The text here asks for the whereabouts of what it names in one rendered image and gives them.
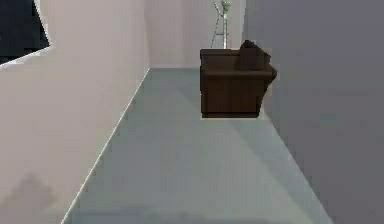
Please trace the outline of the dark brown cushion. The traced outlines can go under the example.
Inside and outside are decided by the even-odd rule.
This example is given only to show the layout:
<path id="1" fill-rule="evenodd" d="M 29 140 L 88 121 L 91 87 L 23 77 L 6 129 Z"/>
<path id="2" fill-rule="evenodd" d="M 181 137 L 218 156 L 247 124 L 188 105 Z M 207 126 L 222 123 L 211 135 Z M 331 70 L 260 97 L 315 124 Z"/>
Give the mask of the dark brown cushion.
<path id="1" fill-rule="evenodd" d="M 263 70 L 270 63 L 271 56 L 250 40 L 245 40 L 239 49 L 240 70 Z"/>

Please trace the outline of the grey metal coat stand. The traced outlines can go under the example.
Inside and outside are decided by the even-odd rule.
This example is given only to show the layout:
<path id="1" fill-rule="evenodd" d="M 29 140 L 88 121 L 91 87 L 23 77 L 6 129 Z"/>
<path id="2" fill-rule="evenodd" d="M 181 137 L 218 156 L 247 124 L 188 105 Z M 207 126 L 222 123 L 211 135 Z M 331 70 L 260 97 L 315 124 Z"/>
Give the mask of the grey metal coat stand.
<path id="1" fill-rule="evenodd" d="M 213 5 L 214 8 L 217 12 L 217 19 L 215 23 L 215 29 L 213 32 L 212 40 L 211 40 L 211 47 L 214 46 L 215 39 L 217 36 L 222 37 L 222 48 L 227 49 L 228 48 L 228 14 L 229 14 L 229 9 L 231 7 L 231 2 L 229 0 L 221 0 L 220 1 L 222 9 L 219 9 L 218 4 L 216 0 L 213 0 Z M 218 25 L 219 22 L 222 22 L 222 31 L 218 32 Z"/>

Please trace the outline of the dark window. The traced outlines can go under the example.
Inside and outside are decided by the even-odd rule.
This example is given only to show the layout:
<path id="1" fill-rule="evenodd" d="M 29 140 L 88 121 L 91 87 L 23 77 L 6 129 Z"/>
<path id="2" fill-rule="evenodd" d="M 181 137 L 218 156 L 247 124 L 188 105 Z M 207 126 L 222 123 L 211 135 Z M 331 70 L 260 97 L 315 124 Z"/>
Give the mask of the dark window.
<path id="1" fill-rule="evenodd" d="M 49 46 L 34 0 L 0 0 L 0 65 Z"/>

